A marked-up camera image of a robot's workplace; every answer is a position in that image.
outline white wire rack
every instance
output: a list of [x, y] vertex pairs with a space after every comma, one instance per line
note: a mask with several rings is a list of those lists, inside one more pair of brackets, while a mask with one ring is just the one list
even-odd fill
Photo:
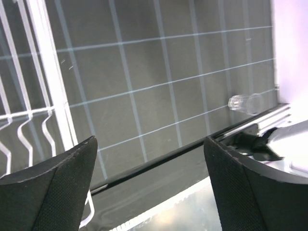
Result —
[[[13, 65], [17, 73], [18, 84], [23, 97], [23, 103], [25, 105], [25, 110], [17, 113], [11, 113], [11, 107], [7, 94], [9, 91], [5, 89], [2, 76], [0, 76], [0, 97], [4, 108], [4, 115], [0, 115], [0, 121], [5, 120], [4, 125], [0, 127], [0, 131], [9, 127], [15, 117], [27, 116], [27, 120], [23, 122], [17, 128], [17, 137], [23, 146], [28, 151], [28, 167], [33, 166], [33, 146], [30, 141], [23, 134], [23, 127], [33, 120], [33, 117], [37, 113], [46, 112], [47, 117], [41, 123], [42, 132], [49, 142], [51, 147], [51, 156], [56, 156], [56, 144], [47, 128], [48, 120], [55, 115], [59, 131], [61, 134], [61, 139], [65, 150], [72, 148], [78, 144], [75, 128], [71, 116], [71, 112], [68, 106], [67, 96], [65, 92], [65, 87], [63, 83], [63, 78], [60, 70], [59, 60], [56, 54], [55, 43], [53, 40], [53, 35], [51, 31], [51, 25], [49, 22], [49, 17], [46, 9], [45, 0], [26, 0], [27, 8], [29, 11], [30, 20], [26, 12], [26, 6], [23, 0], [18, 0], [18, 8], [22, 18], [23, 26], [25, 29], [27, 42], [32, 54], [32, 59], [34, 67], [36, 70], [37, 78], [39, 81], [40, 90], [43, 95], [45, 107], [39, 109], [32, 109], [31, 103], [25, 84], [25, 79], [23, 76], [23, 71], [19, 63], [19, 58], [17, 56], [17, 51], [10, 29], [9, 21], [7, 18], [6, 11], [3, 6], [2, 0], [0, 0], [0, 19], [2, 22], [3, 30], [5, 33], [5, 38], [9, 47], [9, 51], [12, 56]], [[32, 24], [36, 43], [38, 45], [38, 51], [35, 46], [35, 39], [31, 32], [30, 23]], [[39, 63], [38, 52], [40, 53], [40, 59], [42, 62], [43, 70]], [[45, 84], [43, 72], [45, 74], [47, 85]], [[0, 141], [0, 151], [6, 156], [6, 171], [4, 175], [11, 174], [12, 172], [12, 153], [10, 149], [5, 146]], [[88, 197], [85, 204], [90, 206], [90, 214], [81, 222], [80, 227], [87, 225], [94, 216], [94, 206], [90, 192], [88, 192]]]

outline dishwasher rack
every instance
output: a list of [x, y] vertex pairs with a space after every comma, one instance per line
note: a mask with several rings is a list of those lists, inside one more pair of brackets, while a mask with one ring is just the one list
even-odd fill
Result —
[[[28, 162], [25, 164], [25, 167], [31, 167], [34, 164], [33, 144], [31, 144], [24, 134], [24, 130], [26, 125], [33, 122], [36, 115], [46, 115], [46, 118], [41, 123], [41, 131], [49, 143], [51, 157], [59, 153], [59, 150], [56, 150], [57, 143], [54, 141], [47, 126], [52, 117], [56, 118], [57, 129], [59, 130], [64, 150], [68, 150], [77, 145], [78, 141], [65, 92], [59, 60], [56, 54], [45, 0], [26, 0], [26, 5], [23, 0], [13, 2], [18, 5], [45, 106], [35, 109], [31, 106], [29, 91], [25, 84], [23, 70], [16, 51], [16, 44], [14, 43], [7, 13], [3, 5], [3, 0], [0, 0], [0, 19], [17, 77], [17, 86], [15, 87], [18, 88], [17, 91], [20, 92], [20, 101], [24, 105], [23, 111], [12, 113], [12, 106], [8, 100], [10, 89], [5, 88], [3, 84], [4, 76], [0, 76], [0, 97], [4, 109], [4, 114], [0, 115], [0, 132], [12, 127], [12, 124], [17, 119], [20, 120], [21, 117], [26, 117], [25, 121], [17, 127], [16, 133], [21, 144], [27, 149]], [[1, 178], [11, 174], [16, 169], [12, 170], [12, 157], [14, 153], [1, 141], [0, 151], [0, 155], [4, 155], [6, 158], [6, 168], [3, 174], [0, 173]], [[90, 192], [88, 192], [85, 205], [90, 208], [90, 214], [81, 221], [80, 227], [87, 225], [94, 216], [94, 205]]]

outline dark gray surface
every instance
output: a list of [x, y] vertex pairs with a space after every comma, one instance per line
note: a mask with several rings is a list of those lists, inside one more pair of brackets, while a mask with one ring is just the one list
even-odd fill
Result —
[[93, 196], [96, 208], [94, 218], [81, 230], [109, 231], [207, 176], [201, 146]]
[[[263, 93], [264, 110], [277, 105], [270, 0], [46, 4], [78, 141], [96, 135], [99, 142], [92, 187], [247, 118], [229, 112], [232, 95]], [[4, 5], [31, 105], [45, 107], [17, 4]], [[18, 112], [23, 107], [2, 25], [0, 46], [0, 74]], [[47, 147], [38, 126], [30, 129], [34, 146]], [[49, 148], [34, 152], [50, 156]]]
[[160, 206], [166, 206], [165, 209], [129, 231], [221, 231], [213, 189], [207, 182], [205, 179], [197, 183], [204, 186], [175, 204], [162, 203]]

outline black object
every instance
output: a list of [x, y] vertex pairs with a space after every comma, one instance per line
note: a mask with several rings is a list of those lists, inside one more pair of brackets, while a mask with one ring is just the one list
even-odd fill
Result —
[[224, 231], [308, 230], [308, 179], [264, 165], [212, 137], [204, 142]]
[[77, 231], [94, 169], [97, 141], [0, 179], [0, 230]]
[[277, 128], [269, 129], [261, 137], [256, 134], [248, 133], [248, 129], [241, 131], [228, 138], [227, 146], [232, 146], [239, 152], [247, 153], [248, 156], [252, 155], [257, 161], [282, 160], [283, 157], [278, 156], [267, 146], [270, 135], [276, 129]]

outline clear plastic cup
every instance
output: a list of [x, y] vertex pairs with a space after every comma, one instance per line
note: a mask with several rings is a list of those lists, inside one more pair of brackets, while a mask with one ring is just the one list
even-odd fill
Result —
[[262, 112], [263, 98], [260, 94], [234, 95], [229, 99], [230, 110], [256, 116]]

